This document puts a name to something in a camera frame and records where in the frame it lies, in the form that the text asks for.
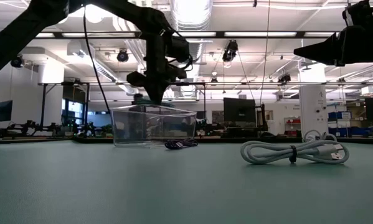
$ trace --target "ceiling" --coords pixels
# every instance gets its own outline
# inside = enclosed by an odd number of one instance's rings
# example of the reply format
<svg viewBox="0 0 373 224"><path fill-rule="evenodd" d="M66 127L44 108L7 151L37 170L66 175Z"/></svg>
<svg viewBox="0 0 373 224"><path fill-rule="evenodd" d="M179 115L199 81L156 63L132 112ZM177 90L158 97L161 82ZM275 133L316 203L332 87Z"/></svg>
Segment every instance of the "ceiling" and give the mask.
<svg viewBox="0 0 373 224"><path fill-rule="evenodd" d="M0 30L5 28L13 19L15 19L25 8L26 4L22 1L0 1L10 2L12 6L0 4ZM301 7L318 6L343 6L347 4L345 0L277 0L270 1L271 8L268 6L268 0L258 0L258 6L253 8L246 6L252 1L234 1L234 0L213 0L212 16L208 30L214 31L337 31L345 28L345 22L342 19L343 9L323 9L323 10L298 10ZM154 0L153 7L169 9L169 1ZM294 7L293 10L277 9L274 7ZM164 12L168 20L171 20L170 12ZM101 22L92 24L87 23L88 31L116 31L113 27L113 19L104 18ZM63 24L57 24L46 28L45 32L82 32L82 18L70 16ZM204 40L210 43L204 44L202 63L200 66L197 81L209 82L212 78L212 72L217 72L219 82L244 82L246 77L251 82L261 83L264 76L265 81L271 79L277 81L277 77L283 71L290 73L293 81L298 81L298 62L302 58L295 57L293 50L303 45L322 42L324 39L236 39L239 47L239 55L232 62L230 68L224 68L221 53L227 45L229 39L210 39ZM68 63L73 63L73 68L66 69L66 76L78 77L84 80L93 81L94 72L89 65L77 64L73 57L67 56L67 44L69 40L33 40L29 46L43 47L54 54L62 57ZM119 49L127 48L124 40L91 40L90 43L97 51L97 58L114 72L128 73L137 69L138 62L130 53L130 59L126 63L119 63L116 55ZM326 79L336 80L338 77L365 69L371 66L370 63L347 65L343 68L326 67ZM358 82L373 77L373 71L354 76L347 80L349 82Z"/></svg>

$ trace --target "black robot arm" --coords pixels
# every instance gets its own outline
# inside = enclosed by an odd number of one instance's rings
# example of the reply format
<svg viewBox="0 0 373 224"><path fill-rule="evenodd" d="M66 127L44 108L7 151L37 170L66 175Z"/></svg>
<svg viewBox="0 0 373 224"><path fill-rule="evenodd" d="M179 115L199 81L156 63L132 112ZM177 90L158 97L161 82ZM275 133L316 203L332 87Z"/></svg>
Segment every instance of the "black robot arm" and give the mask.
<svg viewBox="0 0 373 224"><path fill-rule="evenodd" d="M175 32L164 14L149 7L139 7L127 0L32 0L29 7L4 30L0 31L0 70L14 59L37 34L57 24L69 13L86 4L94 4L118 17L134 23L146 40L147 71L145 75L133 72L127 80L135 86L145 87L151 100L160 104L164 91L176 78L186 78L184 69L170 65L166 56L178 62L189 61L189 43Z"/></svg>

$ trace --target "clear plastic container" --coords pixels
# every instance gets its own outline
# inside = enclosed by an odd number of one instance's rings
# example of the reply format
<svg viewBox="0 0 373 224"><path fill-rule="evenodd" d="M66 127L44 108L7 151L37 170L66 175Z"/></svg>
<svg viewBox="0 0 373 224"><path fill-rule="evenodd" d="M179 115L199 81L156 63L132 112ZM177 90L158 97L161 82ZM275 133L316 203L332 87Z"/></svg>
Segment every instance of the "clear plastic container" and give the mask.
<svg viewBox="0 0 373 224"><path fill-rule="evenodd" d="M115 146L163 146L168 139L194 137L196 112L158 105L111 109Z"/></svg>

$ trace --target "desk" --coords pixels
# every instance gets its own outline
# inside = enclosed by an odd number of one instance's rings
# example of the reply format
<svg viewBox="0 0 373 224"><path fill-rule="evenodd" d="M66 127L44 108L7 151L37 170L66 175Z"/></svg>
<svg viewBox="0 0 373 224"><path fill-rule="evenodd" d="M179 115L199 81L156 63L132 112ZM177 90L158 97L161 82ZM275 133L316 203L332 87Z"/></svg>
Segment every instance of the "desk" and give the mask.
<svg viewBox="0 0 373 224"><path fill-rule="evenodd" d="M373 145L346 145L344 166L252 166L240 144L0 145L0 223L373 223Z"/></svg>

